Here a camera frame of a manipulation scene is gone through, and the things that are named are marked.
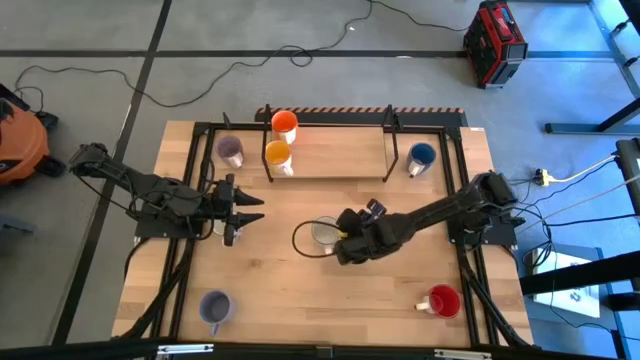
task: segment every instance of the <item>gray floor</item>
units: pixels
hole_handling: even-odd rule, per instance
[[[419,21],[456,28],[467,26],[477,7],[477,1],[471,0],[387,1]],[[0,47],[146,49],[161,3],[5,0],[0,5]],[[610,28],[624,17],[614,0],[597,3]],[[531,50],[607,50],[586,5],[514,3],[511,8]],[[284,44],[317,47],[334,42],[344,22],[364,15],[366,10],[367,4],[361,0],[174,1],[160,49],[273,49]],[[418,27],[380,6],[374,7],[370,19],[354,23],[352,28],[339,49],[458,50],[463,35]],[[629,56],[636,55],[634,51],[640,54],[638,35],[631,27],[619,35],[618,41]],[[169,103],[189,99],[235,60],[156,59],[146,91]],[[0,64],[0,82],[12,86],[19,72],[30,64],[116,67],[135,81],[142,59],[0,58]],[[60,128],[51,138],[57,156],[68,159],[79,144],[93,141],[113,149],[132,95],[117,75],[33,72],[24,79],[24,85],[42,87],[45,109],[61,118]],[[26,99],[34,105],[38,102],[37,94],[28,94]],[[261,68],[234,69],[207,97],[188,107],[163,109],[144,100],[125,162],[142,171],[152,170],[166,120],[216,121],[225,111],[232,121],[251,121],[255,109],[267,102],[277,106],[393,103],[463,107],[471,126],[486,128],[499,171],[522,178],[532,169],[544,167],[563,177],[604,158],[619,138],[548,136],[542,134],[542,124],[596,123],[632,99],[611,60],[528,60],[504,89],[484,91],[473,86],[473,75],[464,59],[316,58],[309,67],[298,68],[284,58],[276,58]],[[543,203],[542,211],[550,213],[570,199],[587,197],[619,182],[619,171],[608,166],[565,196]],[[556,189],[534,187],[530,199]],[[44,344],[57,322],[96,196],[69,175],[59,179],[36,177],[25,187],[3,191],[0,196],[0,212],[30,219],[39,226],[33,236],[3,234],[0,241],[0,347]],[[114,198],[126,200],[121,192]],[[628,196],[620,189],[561,214],[556,221],[630,211]],[[133,228],[134,223],[119,209],[110,208],[70,341],[109,337]],[[606,256],[637,250],[639,234],[631,219],[554,230],[558,242],[600,246]],[[532,229],[520,237],[520,248],[528,249],[542,241],[541,232]],[[616,284],[619,291],[625,286]],[[639,317],[625,314],[628,336],[640,336],[640,327],[633,326]],[[559,341],[548,336],[545,326],[534,322],[537,343],[563,351],[613,354],[611,344],[593,345],[593,339],[604,338],[600,330],[563,330],[565,337]],[[637,342],[630,345],[640,353]]]

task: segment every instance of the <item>white cable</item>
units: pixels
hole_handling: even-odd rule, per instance
[[[534,226],[536,226],[536,225],[540,224],[541,222],[543,222],[543,221],[547,220],[548,218],[550,218],[550,217],[552,217],[552,216],[554,216],[554,215],[557,215],[557,214],[559,214],[559,213],[561,213],[561,212],[564,212],[564,211],[566,211],[566,210],[569,210],[569,209],[571,209],[571,208],[573,208],[573,207],[576,207],[576,206],[578,206],[578,205],[581,205],[581,204],[584,204],[584,203],[586,203],[586,202],[589,202],[589,201],[591,201],[591,200],[593,200],[593,199],[595,199],[595,198],[598,198],[598,197],[600,197],[600,196],[602,196],[602,195],[608,194],[608,193],[612,192],[613,190],[615,190],[615,189],[617,189],[617,188],[619,188],[619,187],[625,186],[625,185],[627,185],[628,183],[630,183],[630,182],[632,182],[632,181],[635,181],[635,180],[638,180],[638,179],[640,179],[640,174],[638,174],[638,175],[636,175],[636,176],[632,177],[631,179],[629,179],[629,180],[627,180],[627,181],[623,182],[622,184],[619,184],[619,185],[616,185],[616,186],[612,187],[611,189],[609,189],[609,190],[607,190],[607,191],[601,192],[600,194],[594,195],[594,196],[592,196],[592,197],[590,197],[590,198],[588,198],[588,199],[584,199],[584,200],[579,201],[579,202],[577,202],[577,203],[575,203],[575,204],[573,204],[573,205],[569,205],[569,206],[567,206],[567,207],[565,207],[565,208],[562,208],[562,209],[560,209],[560,210],[558,210],[558,211],[556,211],[556,212],[554,212],[554,213],[551,213],[551,214],[549,214],[549,215],[547,215],[547,216],[543,217],[542,219],[540,219],[540,220],[538,220],[538,221],[534,222],[533,224],[529,225],[529,227],[527,227],[527,228],[525,228],[524,230],[520,231],[520,232],[519,232],[518,234],[516,234],[516,235],[520,235],[520,234],[522,234],[523,232],[525,232],[525,231],[527,231],[527,230],[531,229],[532,227],[534,227]]]
[[[602,159],[602,160],[598,161],[597,163],[589,166],[588,168],[586,168],[586,169],[580,171],[579,173],[577,173],[577,174],[575,174],[573,176],[570,176],[570,177],[568,177],[566,179],[556,179],[553,176],[549,175],[549,182],[567,182],[567,181],[571,181],[571,180],[581,176],[582,174],[586,173],[587,171],[590,171],[591,169],[593,169],[595,167],[598,167],[598,166],[606,163],[607,161],[609,161],[609,160],[611,160],[611,159],[613,159],[615,157],[616,157],[616,155],[611,155],[611,156],[607,157],[606,159]]]

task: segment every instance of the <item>wooden tabletop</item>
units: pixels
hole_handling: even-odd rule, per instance
[[[156,174],[182,177],[193,126],[194,122],[167,123]],[[492,169],[484,130],[463,128],[461,133],[469,176]],[[238,136],[241,141],[256,136],[244,130],[217,131],[216,140],[226,134]],[[393,145],[390,135],[384,136],[390,162]],[[341,266],[333,257],[304,258],[291,246],[291,233],[298,223],[319,216],[337,217],[349,207],[357,211],[371,198],[382,202],[389,212],[408,212],[447,196],[440,154],[426,174],[409,178],[404,159],[416,142],[439,149],[436,135],[399,134],[400,160],[387,183],[380,179],[282,178],[270,183],[260,160],[260,141],[243,141],[245,163],[240,170],[229,169],[213,155],[216,178],[235,173],[236,183],[243,191],[265,201],[262,206],[239,210],[262,212],[266,216],[246,226],[232,248],[223,247],[217,235],[197,243],[179,338],[248,343],[469,346],[464,309],[456,318],[445,320],[413,308],[436,284],[449,284],[461,293],[455,250],[446,240],[444,223],[416,233],[398,252],[361,265]],[[203,143],[196,164],[202,159]],[[460,187],[453,143],[448,146],[456,187]],[[323,250],[313,243],[310,227],[298,232],[297,244],[308,253]],[[132,259],[113,335],[128,330],[157,293],[167,246],[167,240],[151,240]],[[483,246],[483,250],[494,302],[520,336],[532,341],[513,259],[500,247]],[[214,289],[228,292],[237,305],[234,318],[221,327],[215,339],[209,336],[208,325],[198,315],[200,299]],[[481,340],[487,342],[481,305],[477,299],[474,302]],[[168,332],[173,298],[167,302],[167,309],[162,334]]]

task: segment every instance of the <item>wooden shelf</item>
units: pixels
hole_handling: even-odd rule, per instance
[[[225,135],[240,139],[245,153],[243,169],[262,167],[262,132],[216,132],[217,140]],[[267,134],[267,141],[275,136]],[[382,127],[300,127],[291,144],[293,176],[271,172],[273,178],[379,178],[387,174],[384,133]],[[216,168],[228,169],[221,161]]]

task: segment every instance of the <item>red mug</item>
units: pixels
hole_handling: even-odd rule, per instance
[[[460,295],[449,285],[436,285],[429,290],[422,302],[415,305],[416,310],[426,311],[441,318],[451,319],[460,312]]]

